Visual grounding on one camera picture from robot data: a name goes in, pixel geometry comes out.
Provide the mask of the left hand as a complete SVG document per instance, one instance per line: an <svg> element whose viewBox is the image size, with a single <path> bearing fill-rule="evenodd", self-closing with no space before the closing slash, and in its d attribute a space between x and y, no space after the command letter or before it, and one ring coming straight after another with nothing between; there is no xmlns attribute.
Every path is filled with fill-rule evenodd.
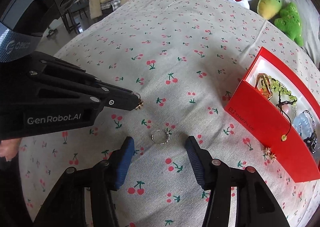
<svg viewBox="0 0 320 227"><path fill-rule="evenodd" d="M6 161L11 161L18 154L21 140L21 138L2 140L0 144L0 157L4 157Z"/></svg>

